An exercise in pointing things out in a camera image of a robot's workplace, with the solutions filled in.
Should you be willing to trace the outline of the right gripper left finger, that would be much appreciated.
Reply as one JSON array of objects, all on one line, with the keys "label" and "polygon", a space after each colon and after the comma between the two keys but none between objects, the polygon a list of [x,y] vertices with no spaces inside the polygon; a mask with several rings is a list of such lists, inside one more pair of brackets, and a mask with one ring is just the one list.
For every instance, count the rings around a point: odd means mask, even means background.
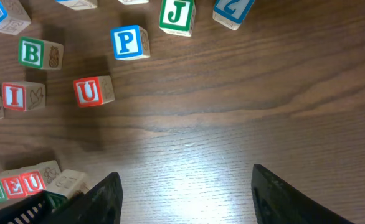
[{"label": "right gripper left finger", "polygon": [[117,172],[112,172],[86,194],[79,194],[45,218],[48,224],[120,224],[123,188]]}]

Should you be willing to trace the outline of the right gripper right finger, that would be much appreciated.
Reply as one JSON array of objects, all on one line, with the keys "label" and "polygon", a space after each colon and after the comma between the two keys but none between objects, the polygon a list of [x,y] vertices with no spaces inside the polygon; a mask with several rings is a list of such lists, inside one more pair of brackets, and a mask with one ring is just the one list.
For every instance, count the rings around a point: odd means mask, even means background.
[{"label": "right gripper right finger", "polygon": [[259,224],[353,224],[261,164],[253,166],[251,188]]}]

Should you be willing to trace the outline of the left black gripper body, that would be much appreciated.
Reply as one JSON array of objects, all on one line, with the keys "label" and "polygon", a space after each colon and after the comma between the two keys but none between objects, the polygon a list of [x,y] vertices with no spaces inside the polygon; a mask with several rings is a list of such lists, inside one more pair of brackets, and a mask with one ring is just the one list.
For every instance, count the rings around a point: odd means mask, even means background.
[{"label": "left black gripper body", "polygon": [[52,208],[49,194],[43,191],[0,209],[0,223],[43,223],[83,196],[83,193],[79,192],[71,199],[62,202],[60,207]]}]

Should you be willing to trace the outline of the red E block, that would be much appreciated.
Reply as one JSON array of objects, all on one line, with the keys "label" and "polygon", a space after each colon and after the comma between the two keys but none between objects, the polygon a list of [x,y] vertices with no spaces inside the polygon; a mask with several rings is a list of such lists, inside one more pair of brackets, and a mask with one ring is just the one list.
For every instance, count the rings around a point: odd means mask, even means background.
[{"label": "red E block", "polygon": [[27,196],[27,192],[21,180],[22,173],[23,171],[16,170],[7,170],[3,172],[0,181],[8,199],[23,198]]}]

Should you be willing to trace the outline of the red I block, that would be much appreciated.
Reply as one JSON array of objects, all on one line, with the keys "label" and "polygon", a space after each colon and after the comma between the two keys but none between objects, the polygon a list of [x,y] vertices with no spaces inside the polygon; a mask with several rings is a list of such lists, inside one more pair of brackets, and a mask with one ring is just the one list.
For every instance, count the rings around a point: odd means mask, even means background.
[{"label": "red I block", "polygon": [[5,109],[31,111],[46,106],[46,86],[42,83],[4,82],[1,90]]}]

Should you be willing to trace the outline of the green R block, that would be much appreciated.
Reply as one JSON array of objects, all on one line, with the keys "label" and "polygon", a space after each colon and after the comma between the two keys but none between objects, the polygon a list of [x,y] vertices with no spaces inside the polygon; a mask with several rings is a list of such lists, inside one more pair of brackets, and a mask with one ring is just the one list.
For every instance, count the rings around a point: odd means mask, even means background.
[{"label": "green R block", "polygon": [[85,194],[91,188],[90,179],[85,172],[66,169],[46,188],[45,196],[55,210],[78,193]]}]

